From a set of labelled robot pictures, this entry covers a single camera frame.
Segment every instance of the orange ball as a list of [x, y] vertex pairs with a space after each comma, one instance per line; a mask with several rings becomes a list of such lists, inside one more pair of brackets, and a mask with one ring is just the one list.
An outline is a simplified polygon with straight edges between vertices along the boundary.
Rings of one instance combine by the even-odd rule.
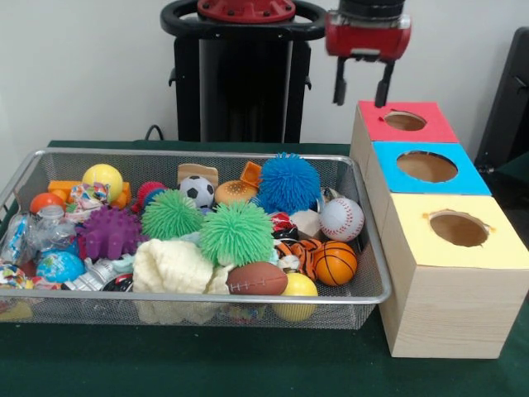
[[53, 193], [41, 193], [37, 194], [31, 201], [30, 211], [32, 213], [38, 213], [44, 207], [49, 205], [60, 205], [63, 209], [65, 208], [64, 200]]
[[353, 249], [344, 242], [326, 242], [314, 252], [317, 279], [336, 287], [352, 280], [358, 265]]

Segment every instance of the wooden box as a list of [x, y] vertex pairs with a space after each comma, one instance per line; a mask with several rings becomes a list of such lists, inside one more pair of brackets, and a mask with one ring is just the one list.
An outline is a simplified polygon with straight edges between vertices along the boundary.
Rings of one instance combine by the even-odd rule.
[[499, 356], [529, 288], [529, 254], [492, 197], [391, 194], [381, 240], [393, 356]]
[[450, 124], [436, 103], [388, 103], [376, 108], [360, 101], [356, 107], [350, 157], [362, 175], [373, 153], [372, 141], [457, 143]]
[[364, 179], [379, 230], [390, 193], [490, 195], [459, 144], [373, 142], [373, 148]]

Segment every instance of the green tablecloth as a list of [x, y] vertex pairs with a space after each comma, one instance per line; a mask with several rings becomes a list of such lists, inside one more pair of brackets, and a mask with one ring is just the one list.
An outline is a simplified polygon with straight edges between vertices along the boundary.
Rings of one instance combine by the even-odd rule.
[[[346, 145], [50, 145], [349, 152]], [[527, 304], [494, 361], [393, 359], [378, 310], [359, 331], [0, 324], [0, 395], [527, 395], [528, 335]]]

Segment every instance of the yellow box top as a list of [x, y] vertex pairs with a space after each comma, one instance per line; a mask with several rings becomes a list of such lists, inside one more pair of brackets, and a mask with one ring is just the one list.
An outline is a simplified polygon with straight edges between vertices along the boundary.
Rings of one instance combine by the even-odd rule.
[[391, 194], [418, 265], [529, 269], [529, 252], [490, 196]]

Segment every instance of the green spiky ball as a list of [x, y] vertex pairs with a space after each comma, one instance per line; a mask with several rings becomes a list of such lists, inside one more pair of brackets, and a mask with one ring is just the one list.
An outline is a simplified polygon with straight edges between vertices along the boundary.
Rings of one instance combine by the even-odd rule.
[[253, 203], [219, 204], [200, 234], [202, 254], [220, 265], [267, 261], [274, 247], [270, 216]]
[[197, 232], [204, 216], [194, 201], [178, 190], [166, 190], [155, 196], [155, 201], [145, 207], [141, 226], [143, 234], [159, 240], [170, 240]]

